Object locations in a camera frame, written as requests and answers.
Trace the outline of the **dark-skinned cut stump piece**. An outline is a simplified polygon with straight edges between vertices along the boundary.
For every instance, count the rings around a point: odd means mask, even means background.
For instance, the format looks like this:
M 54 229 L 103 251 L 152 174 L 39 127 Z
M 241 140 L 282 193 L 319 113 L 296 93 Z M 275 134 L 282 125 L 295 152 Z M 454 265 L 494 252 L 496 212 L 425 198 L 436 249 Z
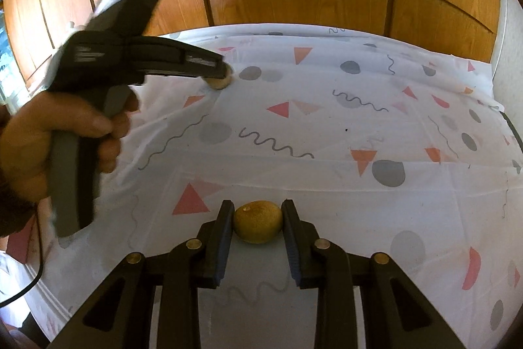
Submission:
M 230 68 L 226 70 L 226 75 L 224 78 L 204 78 L 204 82 L 208 84 L 208 87 L 214 90 L 222 90 L 229 86 L 232 83 L 233 71 Z

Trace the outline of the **green-yellow kiwi fruit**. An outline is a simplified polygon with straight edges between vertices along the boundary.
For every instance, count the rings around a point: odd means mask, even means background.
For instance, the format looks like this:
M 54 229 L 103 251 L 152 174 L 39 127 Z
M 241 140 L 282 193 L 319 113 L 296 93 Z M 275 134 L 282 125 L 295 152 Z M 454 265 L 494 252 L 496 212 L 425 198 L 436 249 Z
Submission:
M 242 205 L 233 215 L 233 226 L 240 239 L 249 244 L 266 244 L 282 229 L 283 214 L 276 204 L 256 200 Z

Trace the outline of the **patterned white tablecloth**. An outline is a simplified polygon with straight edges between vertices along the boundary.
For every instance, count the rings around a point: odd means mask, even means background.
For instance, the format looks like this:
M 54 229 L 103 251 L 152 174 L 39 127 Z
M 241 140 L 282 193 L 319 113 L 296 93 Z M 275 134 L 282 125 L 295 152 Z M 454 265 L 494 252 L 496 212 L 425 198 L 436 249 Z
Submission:
M 389 254 L 469 348 L 522 304 L 522 132 L 489 64 L 347 30 L 224 26 L 180 39 L 223 54 L 228 88 L 151 77 L 96 218 L 43 231 L 28 296 L 55 338 L 131 252 L 167 253 L 223 200 L 291 199 L 349 253 Z

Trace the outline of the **pink rimmed cardboard tray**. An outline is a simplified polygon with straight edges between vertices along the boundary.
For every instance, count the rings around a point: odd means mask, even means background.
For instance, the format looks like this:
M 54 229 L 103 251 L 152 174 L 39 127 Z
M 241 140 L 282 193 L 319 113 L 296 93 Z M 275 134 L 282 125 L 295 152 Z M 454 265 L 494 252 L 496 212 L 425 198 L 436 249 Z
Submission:
M 30 240 L 35 223 L 36 216 L 33 215 L 23 229 L 9 235 L 8 238 L 5 253 L 22 265 L 27 263 Z

